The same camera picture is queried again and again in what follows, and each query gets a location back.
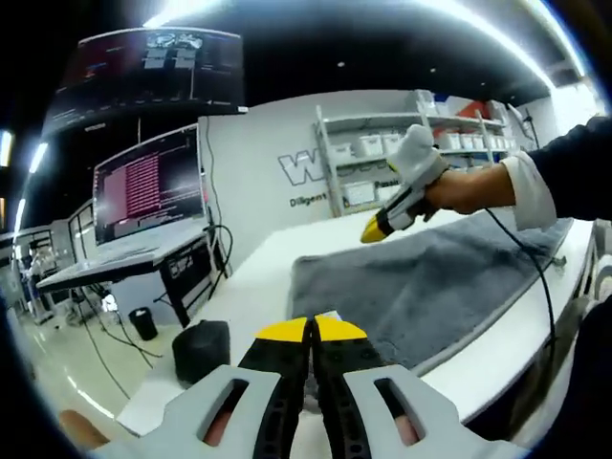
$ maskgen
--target desk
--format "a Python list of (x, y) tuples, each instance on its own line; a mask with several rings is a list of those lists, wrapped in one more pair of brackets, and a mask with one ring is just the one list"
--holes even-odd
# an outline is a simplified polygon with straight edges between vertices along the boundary
[[(273, 233), (218, 290), (192, 323), (203, 318), (227, 321), (231, 363), (237, 364), (259, 330), (288, 317), (287, 300), (294, 261), (304, 255), (323, 255), (358, 247), (361, 231), (373, 214), (364, 212)], [(419, 221), (410, 229), (393, 234), (387, 241), (460, 218), (463, 216), (455, 212), (440, 211), (429, 223)], [(574, 221), (557, 251), (557, 256), (566, 257), (566, 265), (560, 269), (551, 264), (545, 272), (556, 320), (581, 279), (592, 232), (592, 222)], [(538, 280), (494, 325), (454, 357), (425, 374), (423, 381), (453, 401), (460, 419), (466, 422), (515, 382), (548, 335), (546, 299)], [(130, 431), (144, 435), (160, 424), (165, 404), (181, 392), (172, 355), (167, 353), (147, 375), (117, 420)], [(309, 418), (303, 424), (322, 432), (322, 423), (313, 426), (315, 423)], [(296, 439), (313, 441), (316, 435), (312, 431), (299, 432), (301, 428), (306, 427), (302, 427), (300, 421)]]
[[(120, 282), (126, 277), (159, 272), (159, 279), (155, 278), (154, 283), (165, 289), (176, 318), (181, 325), (187, 327), (188, 307), (211, 284), (211, 254), (208, 250), (208, 232), (198, 225), (184, 226), (175, 227), (174, 234), (153, 250), (130, 251), (127, 248), (106, 253), (53, 274), (36, 287), (41, 293), (49, 293), (102, 282)], [(151, 305), (156, 296), (144, 292), (152, 296), (136, 299), (134, 295), (138, 289), (134, 286), (117, 288), (113, 295), (117, 296), (122, 291), (126, 291), (125, 300), (121, 301), (117, 297), (118, 304), (129, 304), (132, 308)]]

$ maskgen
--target power cord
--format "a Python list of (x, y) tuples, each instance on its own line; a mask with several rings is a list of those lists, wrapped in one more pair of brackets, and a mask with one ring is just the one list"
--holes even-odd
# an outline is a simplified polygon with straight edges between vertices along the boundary
[[(212, 149), (212, 145), (210, 144), (209, 132), (210, 132), (210, 117), (207, 117), (207, 129), (205, 131), (205, 138), (207, 141), (208, 151), (210, 152), (210, 174), (209, 174), (210, 187), (212, 188), (212, 194), (214, 194), (214, 202), (215, 202), (215, 205), (217, 206), (217, 213), (219, 215), (219, 227), (221, 227), (223, 226), (223, 214), (221, 213), (221, 205), (219, 204), (219, 194), (217, 193), (217, 187), (214, 184), (214, 151)], [(213, 248), (215, 247), (217, 241), (219, 240), (220, 240), (220, 236), (214, 238), (213, 243), (212, 243)], [(230, 257), (225, 253), (224, 255), (226, 256), (228, 261), (225, 263), (223, 271), (225, 271), (228, 266), (231, 269)]]
[(550, 290), (548, 289), (548, 282), (546, 282), (546, 277), (544, 276), (544, 270), (542, 270), (542, 267), (539, 265), (539, 263), (537, 262), (536, 258), (534, 257), (534, 255), (527, 249), (527, 247), (525, 247), (525, 245), (520, 242), (516, 236), (514, 236), (505, 226), (503, 223), (501, 223), (499, 221), (499, 219), (495, 216), (495, 214), (493, 212), (491, 212), (488, 208), (485, 208), (485, 211), (491, 216), (491, 218), (495, 221), (495, 223), (501, 228), (503, 229), (503, 231), (516, 243), (516, 245), (527, 255), (529, 256), (529, 258), (531, 259), (531, 261), (534, 263), (535, 269), (537, 270), (537, 273), (539, 274), (540, 279), (542, 279), (542, 285), (544, 286), (544, 294), (546, 295), (546, 304), (548, 306), (548, 320), (549, 320), (549, 326), (550, 326), (550, 340), (548, 341), (548, 344), (550, 344), (550, 348), (551, 348), (551, 355), (550, 355), (550, 361), (553, 361), (553, 358), (555, 356), (555, 344), (557, 341), (557, 329), (555, 326), (555, 314), (553, 312), (553, 301), (551, 299), (551, 293)]
[(217, 193), (217, 188), (214, 185), (214, 152), (212, 151), (212, 146), (210, 145), (210, 117), (207, 117), (207, 130), (205, 132), (205, 137), (207, 140), (208, 151), (210, 152), (210, 187), (212, 188), (212, 193), (214, 194), (214, 202), (217, 206), (217, 213), (219, 215), (219, 226), (223, 225), (223, 215), (221, 214), (221, 206), (219, 205), (219, 194)]
[[(83, 296), (88, 300), (87, 296), (85, 296), (85, 291), (81, 288), (81, 293), (83, 294)], [(100, 361), (100, 363), (102, 364), (102, 366), (104, 367), (104, 369), (106, 370), (106, 373), (108, 373), (108, 376), (110, 376), (111, 380), (113, 380), (113, 382), (117, 385), (117, 387), (119, 388), (119, 390), (123, 393), (123, 395), (125, 396), (126, 399), (129, 400), (129, 395), (127, 395), (127, 392), (125, 391), (125, 389), (121, 386), (121, 384), (119, 383), (119, 381), (117, 381), (117, 378), (115, 378), (115, 375), (113, 375), (113, 372), (108, 368), (108, 365), (106, 365), (106, 362), (104, 361), (104, 359), (102, 358), (102, 355), (98, 349), (98, 345), (96, 344), (96, 341), (94, 340), (94, 337), (92, 336), (92, 332), (89, 330), (89, 325), (87, 325), (87, 320), (85, 319), (85, 315), (83, 314), (83, 310), (80, 308), (80, 303), (77, 303), (76, 306), (78, 307), (78, 313), (80, 314), (80, 318), (83, 321), (83, 325), (85, 325), (85, 330), (87, 330), (87, 335), (89, 335), (89, 339), (92, 342), (94, 349), (96, 350), (96, 354), (98, 355), (98, 359)]]
[(117, 319), (119, 320), (119, 325), (121, 326), (121, 330), (123, 330), (123, 334), (125, 335), (125, 338), (130, 342), (132, 346), (136, 348), (136, 350), (139, 352), (139, 354), (141, 355), (144, 362), (148, 365), (148, 367), (153, 368), (153, 365), (151, 364), (149, 359), (144, 354), (144, 351), (138, 345), (136, 345), (134, 340), (132, 340), (130, 336), (127, 334), (127, 330), (125, 330), (125, 326), (123, 325), (123, 320), (121, 319), (121, 314), (119, 314), (119, 311), (117, 311)]
[(212, 284), (212, 289), (210, 289), (210, 293), (208, 294), (208, 299), (211, 299), (212, 296), (214, 295), (215, 290), (217, 290), (217, 285), (219, 285), (219, 282), (221, 281), (221, 276), (223, 275), (223, 273), (226, 270), (226, 267), (228, 265), (228, 263), (230, 262), (230, 257), (231, 257), (231, 251), (233, 249), (233, 234), (231, 233), (231, 230), (226, 227), (225, 225), (214, 225), (213, 228), (217, 228), (220, 230), (225, 230), (228, 232), (228, 236), (229, 236), (229, 249), (228, 249), (228, 254), (226, 256), (226, 259), (223, 262), (223, 266), (221, 268), (221, 270), (219, 271), (219, 274), (217, 275), (217, 278), (214, 281), (214, 284)]
[[(100, 296), (100, 297), (101, 297), (100, 291), (97, 291), (97, 290), (96, 290), (96, 289), (94, 289), (93, 287), (94, 287), (93, 285), (92, 285), (92, 286), (90, 286), (90, 288), (91, 288), (91, 289), (94, 291), (94, 293), (95, 293), (96, 295), (98, 295), (98, 296)], [(125, 328), (124, 328), (123, 322), (121, 321), (121, 316), (120, 316), (120, 314), (119, 314), (119, 313), (117, 313), (117, 316), (118, 316), (118, 319), (119, 319), (119, 322), (120, 322), (120, 326), (121, 326), (121, 329), (123, 330), (123, 332), (124, 332), (124, 334), (125, 334), (125, 337), (128, 339), (128, 341), (126, 341), (126, 340), (124, 340), (124, 339), (121, 339), (121, 338), (119, 338), (119, 337), (116, 337), (116, 336), (115, 336), (115, 335), (113, 335), (111, 332), (109, 332), (109, 331), (108, 331), (108, 329), (106, 328), (106, 326), (104, 325), (104, 322), (102, 321), (102, 318), (99, 316), (98, 311), (96, 311), (96, 309), (95, 309), (95, 308), (92, 306), (92, 303), (91, 303), (91, 301), (89, 300), (89, 298), (88, 298), (87, 296), (85, 296), (85, 299), (87, 300), (87, 302), (89, 303), (90, 307), (92, 308), (92, 311), (94, 311), (94, 315), (95, 315), (95, 316), (96, 316), (96, 318), (98, 319), (99, 325), (100, 325), (100, 327), (102, 328), (102, 332), (104, 332), (106, 335), (108, 335), (110, 338), (114, 339), (115, 341), (120, 342), (121, 344), (125, 344), (125, 345), (127, 345), (127, 346), (134, 347), (136, 350), (138, 350), (138, 351), (141, 353), (142, 358), (143, 358), (143, 359), (146, 361), (146, 363), (147, 363), (149, 366), (151, 366), (151, 363), (149, 362), (149, 360), (148, 360), (148, 359), (147, 359), (147, 358), (146, 358), (146, 357), (145, 357), (143, 354), (146, 354), (147, 356), (150, 356), (150, 357), (154, 357), (154, 358), (156, 358), (156, 359), (160, 359), (160, 358), (162, 357), (162, 356), (160, 356), (160, 355), (158, 355), (158, 354), (154, 354), (154, 353), (152, 353), (152, 352), (150, 352), (150, 351), (147, 351), (146, 349), (141, 348), (141, 347), (140, 347), (138, 344), (136, 344), (136, 343), (135, 343), (135, 342), (134, 342), (134, 341), (133, 341), (133, 340), (132, 340), (132, 339), (131, 339), (131, 338), (130, 338), (128, 335), (127, 335), (127, 332), (125, 331)]]

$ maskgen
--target white wall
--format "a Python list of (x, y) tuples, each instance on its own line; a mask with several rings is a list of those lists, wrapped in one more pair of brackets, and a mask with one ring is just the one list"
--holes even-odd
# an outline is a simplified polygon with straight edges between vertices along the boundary
[[(578, 124), (586, 124), (594, 116), (604, 114), (601, 99), (594, 91), (588, 81), (568, 85), (558, 88), (552, 97), (526, 103), (518, 110), (525, 116), (526, 109), (529, 110), (540, 146), (545, 146)], [(514, 132), (519, 143), (528, 147), (529, 142), (520, 134), (518, 126), (514, 126)]]
[[(329, 201), (322, 197), (309, 206), (292, 207), (291, 202), (327, 195), (313, 127), (317, 105), (321, 105), (325, 118), (403, 111), (405, 94), (317, 94), (259, 105), (244, 116), (211, 117), (213, 178), (223, 223), (234, 235), (234, 269), (273, 231), (332, 217)], [(202, 133), (206, 132), (206, 122), (200, 119)], [(210, 171), (210, 155), (202, 137), (203, 165)], [(208, 194), (212, 199), (210, 187)]]

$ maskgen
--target computer screen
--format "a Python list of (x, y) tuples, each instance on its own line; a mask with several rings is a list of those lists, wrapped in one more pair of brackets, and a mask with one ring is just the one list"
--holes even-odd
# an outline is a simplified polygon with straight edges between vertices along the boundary
[(99, 164), (93, 208), (98, 245), (203, 216), (197, 126), (139, 143)]
[(202, 115), (247, 111), (239, 35), (160, 28), (81, 40), (47, 112), (43, 136), (119, 112), (181, 104)]

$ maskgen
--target gray towel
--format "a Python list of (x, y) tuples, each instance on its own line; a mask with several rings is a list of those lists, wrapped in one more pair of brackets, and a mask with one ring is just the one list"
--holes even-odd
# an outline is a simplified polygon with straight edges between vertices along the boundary
[[(571, 226), (559, 220), (517, 232), (508, 210), (496, 215), (542, 269)], [(537, 278), (530, 258), (479, 212), (397, 241), (299, 258), (290, 300), (293, 317), (338, 311), (385, 361), (423, 374), (490, 327)]]

